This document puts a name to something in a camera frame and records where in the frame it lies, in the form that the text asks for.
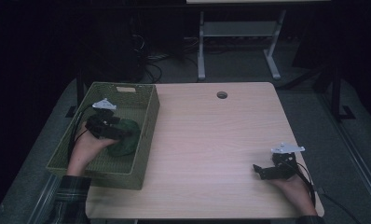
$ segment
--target table top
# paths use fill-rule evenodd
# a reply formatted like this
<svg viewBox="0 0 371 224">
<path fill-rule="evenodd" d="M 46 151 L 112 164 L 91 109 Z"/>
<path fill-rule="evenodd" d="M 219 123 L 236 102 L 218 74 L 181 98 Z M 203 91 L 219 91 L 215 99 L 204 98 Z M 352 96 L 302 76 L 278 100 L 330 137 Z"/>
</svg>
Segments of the table top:
<svg viewBox="0 0 371 224">
<path fill-rule="evenodd" d="M 209 3 L 296 3 L 296 2 L 329 2 L 331 0 L 186 0 L 188 4 Z"/>
<path fill-rule="evenodd" d="M 160 109 L 143 188 L 91 187 L 90 218 L 298 217 L 253 170 L 253 164 L 273 166 L 272 147 L 296 145 L 270 83 L 158 84 L 157 90 Z M 227 98 L 219 99 L 219 91 Z M 321 216 L 318 197 L 316 208 Z"/>
</svg>

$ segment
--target metal stand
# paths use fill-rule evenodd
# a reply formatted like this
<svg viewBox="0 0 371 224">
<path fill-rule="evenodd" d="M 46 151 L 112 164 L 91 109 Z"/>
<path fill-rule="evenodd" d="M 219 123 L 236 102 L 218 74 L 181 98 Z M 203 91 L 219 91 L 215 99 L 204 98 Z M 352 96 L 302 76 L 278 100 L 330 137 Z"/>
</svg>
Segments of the metal stand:
<svg viewBox="0 0 371 224">
<path fill-rule="evenodd" d="M 293 81 L 276 87 L 276 90 L 290 90 L 296 85 L 302 83 L 303 81 L 314 77 L 319 76 L 316 82 L 313 85 L 313 89 L 318 93 L 325 93 L 328 87 L 332 84 L 331 89 L 331 113 L 337 121 L 342 119 L 355 119 L 354 114 L 351 112 L 350 108 L 347 105 L 343 105 L 342 109 L 345 114 L 340 113 L 340 66 L 336 63 L 332 63 L 331 60 L 328 62 L 322 63 L 320 66 L 310 70 L 301 77 L 294 79 Z"/>
<path fill-rule="evenodd" d="M 269 49 L 264 50 L 268 67 L 274 79 L 280 79 L 278 68 L 273 60 L 273 51 L 278 42 L 286 10 L 282 10 L 277 21 L 205 21 L 203 11 L 199 21 L 198 79 L 204 80 L 205 60 L 203 57 L 204 36 L 271 36 Z"/>
</svg>

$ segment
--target table leg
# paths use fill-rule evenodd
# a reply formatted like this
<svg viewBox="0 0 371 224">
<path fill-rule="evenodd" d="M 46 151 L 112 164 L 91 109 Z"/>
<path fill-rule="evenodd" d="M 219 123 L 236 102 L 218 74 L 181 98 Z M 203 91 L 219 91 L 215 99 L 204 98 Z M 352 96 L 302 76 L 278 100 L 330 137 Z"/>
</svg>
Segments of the table leg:
<svg viewBox="0 0 371 224">
<path fill-rule="evenodd" d="M 204 80 L 205 78 L 205 59 L 203 57 L 203 11 L 201 11 L 199 21 L 198 80 Z"/>
<path fill-rule="evenodd" d="M 281 33 L 285 13 L 286 10 L 282 10 L 281 15 L 279 16 L 269 49 L 264 49 L 265 59 L 267 60 L 270 73 L 272 74 L 274 79 L 281 79 L 281 75 L 279 74 L 279 70 L 272 56 L 273 51 L 275 50 L 276 47 L 276 43 L 278 42 L 279 34 Z"/>
</svg>

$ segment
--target sleeve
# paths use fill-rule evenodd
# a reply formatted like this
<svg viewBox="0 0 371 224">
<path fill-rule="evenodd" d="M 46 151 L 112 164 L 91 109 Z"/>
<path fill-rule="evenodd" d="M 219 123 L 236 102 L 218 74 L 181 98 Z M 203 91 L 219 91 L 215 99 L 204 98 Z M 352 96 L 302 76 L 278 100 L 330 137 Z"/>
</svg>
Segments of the sleeve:
<svg viewBox="0 0 371 224">
<path fill-rule="evenodd" d="M 86 200 L 90 178 L 65 175 L 46 223 L 89 223 Z"/>
<path fill-rule="evenodd" d="M 295 224 L 325 224 L 325 222 L 322 217 L 304 216 L 297 218 Z"/>
</svg>

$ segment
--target hand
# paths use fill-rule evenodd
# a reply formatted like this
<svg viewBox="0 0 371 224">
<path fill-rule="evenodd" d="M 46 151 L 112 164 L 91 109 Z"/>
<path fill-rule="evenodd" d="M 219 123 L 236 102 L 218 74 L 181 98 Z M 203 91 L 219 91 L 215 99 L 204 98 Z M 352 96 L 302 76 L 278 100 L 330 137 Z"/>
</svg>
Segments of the hand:
<svg viewBox="0 0 371 224">
<path fill-rule="evenodd" d="M 85 127 L 84 122 L 81 125 L 81 130 L 76 135 L 76 144 L 73 148 L 72 157 L 67 167 L 67 175 L 82 176 L 88 164 L 105 148 L 117 140 L 113 139 L 98 139 L 92 135 Z"/>
<path fill-rule="evenodd" d="M 317 216 L 309 196 L 309 190 L 298 175 L 293 175 L 288 179 L 268 180 L 268 182 L 278 187 L 302 216 Z"/>
</svg>

